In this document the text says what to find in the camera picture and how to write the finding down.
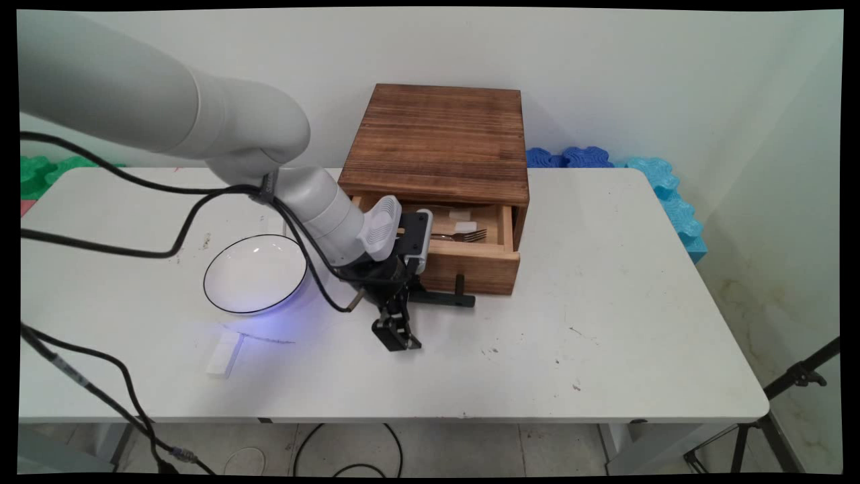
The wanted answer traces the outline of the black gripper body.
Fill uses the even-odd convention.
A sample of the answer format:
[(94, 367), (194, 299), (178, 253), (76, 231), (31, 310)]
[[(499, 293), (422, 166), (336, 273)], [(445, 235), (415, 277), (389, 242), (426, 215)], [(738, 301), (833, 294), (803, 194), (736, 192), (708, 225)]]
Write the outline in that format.
[(411, 267), (403, 258), (393, 255), (384, 261), (362, 256), (346, 266), (336, 267), (336, 275), (354, 289), (363, 291), (363, 299), (378, 309), (405, 309)]

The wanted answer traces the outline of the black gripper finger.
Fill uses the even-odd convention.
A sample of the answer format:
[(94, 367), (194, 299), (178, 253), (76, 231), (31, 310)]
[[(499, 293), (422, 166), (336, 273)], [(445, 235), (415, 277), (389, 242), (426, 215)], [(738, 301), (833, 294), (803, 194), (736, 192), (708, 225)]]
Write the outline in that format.
[(403, 350), (418, 350), (422, 343), (412, 332), (408, 302), (408, 295), (397, 295), (395, 299), (395, 332)]
[(379, 317), (372, 324), (372, 333), (389, 352), (404, 350), (404, 303), (390, 299), (379, 307)]

